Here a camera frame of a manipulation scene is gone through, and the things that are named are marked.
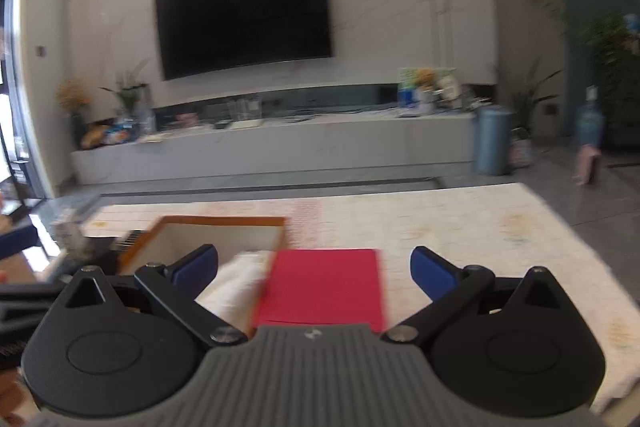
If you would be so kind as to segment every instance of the light blue trash can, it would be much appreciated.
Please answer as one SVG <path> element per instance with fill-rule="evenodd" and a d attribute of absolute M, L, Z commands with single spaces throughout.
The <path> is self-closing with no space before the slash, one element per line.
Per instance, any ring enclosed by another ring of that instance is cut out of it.
<path fill-rule="evenodd" d="M 476 172 L 500 176 L 509 172 L 511 117 L 500 105 L 481 107 L 476 115 Z"/>

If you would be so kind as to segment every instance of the television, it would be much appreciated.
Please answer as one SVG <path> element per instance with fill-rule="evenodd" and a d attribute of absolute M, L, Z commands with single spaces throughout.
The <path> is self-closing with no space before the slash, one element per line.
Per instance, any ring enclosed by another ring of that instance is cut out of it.
<path fill-rule="evenodd" d="M 327 0 L 155 0 L 164 79 L 332 56 Z"/>

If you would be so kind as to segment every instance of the floor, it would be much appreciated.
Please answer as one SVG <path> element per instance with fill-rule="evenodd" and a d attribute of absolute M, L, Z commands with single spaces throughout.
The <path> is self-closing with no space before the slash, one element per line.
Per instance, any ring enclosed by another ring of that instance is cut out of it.
<path fill-rule="evenodd" d="M 47 201 L 36 213 L 47 225 L 64 208 L 76 210 L 82 219 L 115 203 L 299 198 L 522 182 L 600 254 L 640 301 L 640 155 L 606 155 L 598 183 L 587 187 L 572 180 L 574 158 L 570 148 L 539 149 L 532 166 L 510 176 L 469 174 L 468 168 L 455 166 L 447 170 L 450 175 L 431 176 L 428 168 L 414 166 L 96 185 Z"/>

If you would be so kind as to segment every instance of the red paper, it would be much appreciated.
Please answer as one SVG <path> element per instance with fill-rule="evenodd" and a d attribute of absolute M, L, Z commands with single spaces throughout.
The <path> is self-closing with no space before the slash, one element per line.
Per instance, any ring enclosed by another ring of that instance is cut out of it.
<path fill-rule="evenodd" d="M 375 250 L 278 252 L 254 315 L 255 327 L 384 323 Z"/>

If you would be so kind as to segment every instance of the box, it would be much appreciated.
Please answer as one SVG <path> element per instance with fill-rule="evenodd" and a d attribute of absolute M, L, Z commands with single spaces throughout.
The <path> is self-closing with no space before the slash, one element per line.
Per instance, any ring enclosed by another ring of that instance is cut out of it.
<path fill-rule="evenodd" d="M 207 243 L 218 250 L 220 266 L 243 251 L 276 252 L 286 248 L 285 222 L 284 217 L 164 216 L 121 254 L 118 272 L 130 275 L 151 262 L 170 265 Z"/>

